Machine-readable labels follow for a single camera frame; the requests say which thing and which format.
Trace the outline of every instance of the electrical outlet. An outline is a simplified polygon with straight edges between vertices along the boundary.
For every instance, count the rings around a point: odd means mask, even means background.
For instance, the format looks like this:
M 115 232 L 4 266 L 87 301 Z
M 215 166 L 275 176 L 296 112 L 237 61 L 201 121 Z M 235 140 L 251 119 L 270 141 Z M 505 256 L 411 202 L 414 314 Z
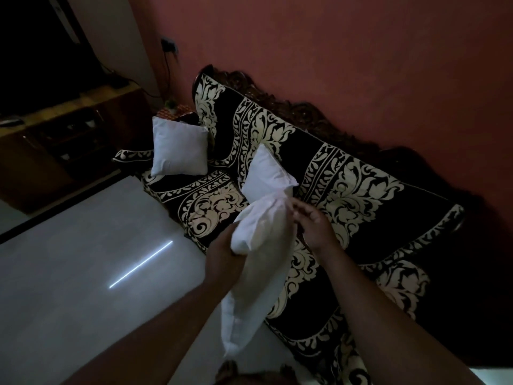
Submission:
M 164 51 L 165 53 L 173 53 L 174 55 L 178 55 L 178 47 L 176 46 L 174 40 L 162 36 L 161 46 L 162 51 Z

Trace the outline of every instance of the black cable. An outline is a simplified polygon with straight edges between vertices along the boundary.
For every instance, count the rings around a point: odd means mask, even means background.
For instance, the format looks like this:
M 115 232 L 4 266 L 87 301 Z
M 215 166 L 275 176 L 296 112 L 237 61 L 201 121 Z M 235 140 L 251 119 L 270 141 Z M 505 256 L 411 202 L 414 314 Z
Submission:
M 171 90 L 171 70 L 169 69 L 169 62 L 167 61 L 167 55 L 166 53 L 163 51 L 162 52 L 163 55 L 164 55 L 164 60 L 166 61 L 166 69 L 167 69 L 167 88 L 166 88 L 166 93 L 164 93 L 163 95 L 164 96 L 167 96 L 167 94 L 169 93 L 169 91 Z M 107 71 L 109 71 L 111 74 L 117 74 L 116 71 L 112 70 L 112 69 L 109 69 L 106 65 L 104 65 L 101 61 L 99 61 L 99 63 L 105 68 L 107 69 Z M 160 96 L 153 96 L 152 94 L 149 94 L 146 89 L 144 89 L 135 79 L 132 79 L 132 78 L 127 78 L 127 80 L 129 81 L 132 81 L 134 83 L 137 83 L 137 85 L 139 85 L 141 87 L 141 89 L 143 90 L 144 93 L 146 93 L 148 96 L 150 97 L 153 97 L 153 98 L 162 98 L 163 99 L 163 95 L 160 95 Z

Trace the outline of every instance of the pillowcase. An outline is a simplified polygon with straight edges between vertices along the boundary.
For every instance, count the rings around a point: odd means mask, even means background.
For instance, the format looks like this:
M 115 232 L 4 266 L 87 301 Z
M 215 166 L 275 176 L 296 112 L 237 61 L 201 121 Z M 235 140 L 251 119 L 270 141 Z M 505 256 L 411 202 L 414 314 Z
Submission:
M 247 254 L 238 282 L 221 301 L 221 340 L 233 356 L 251 341 L 273 308 L 290 270 L 296 225 L 285 193 L 269 194 L 245 208 L 231 238 Z
M 246 182 L 240 192 L 251 204 L 277 191 L 285 192 L 287 196 L 292 197 L 292 188 L 298 185 L 298 181 L 285 171 L 273 153 L 264 144 L 260 144 L 249 165 Z
M 208 130 L 184 122 L 153 117 L 151 175 L 205 175 L 208 172 Z

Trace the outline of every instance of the person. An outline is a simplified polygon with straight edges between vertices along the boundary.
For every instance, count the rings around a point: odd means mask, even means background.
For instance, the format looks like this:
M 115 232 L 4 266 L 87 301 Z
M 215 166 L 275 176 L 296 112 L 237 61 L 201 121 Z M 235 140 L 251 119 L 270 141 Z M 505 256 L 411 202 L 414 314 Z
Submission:
M 292 199 L 292 204 L 294 220 L 303 227 L 306 244 L 328 273 L 374 384 L 482 384 L 463 362 L 364 276 L 339 245 L 322 212 L 297 199 Z M 106 349 L 65 383 L 169 382 L 211 313 L 240 277 L 245 256 L 230 249 L 235 227 L 230 225 L 210 244 L 205 278 L 199 286 Z M 237 383 L 271 383 L 265 378 L 258 381 Z M 272 383 L 292 383 L 286 381 L 275 379 Z

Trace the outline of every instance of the hand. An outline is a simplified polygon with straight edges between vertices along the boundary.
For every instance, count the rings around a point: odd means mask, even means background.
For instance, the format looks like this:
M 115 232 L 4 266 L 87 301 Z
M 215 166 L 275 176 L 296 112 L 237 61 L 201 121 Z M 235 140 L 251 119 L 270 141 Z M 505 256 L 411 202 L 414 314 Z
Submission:
M 316 207 L 292 198 L 294 221 L 303 227 L 303 238 L 323 266 L 333 254 L 344 252 L 328 218 Z
M 239 280 L 245 255 L 234 254 L 230 248 L 231 235 L 239 223 L 230 224 L 215 238 L 207 250 L 204 285 L 219 290 L 223 297 Z

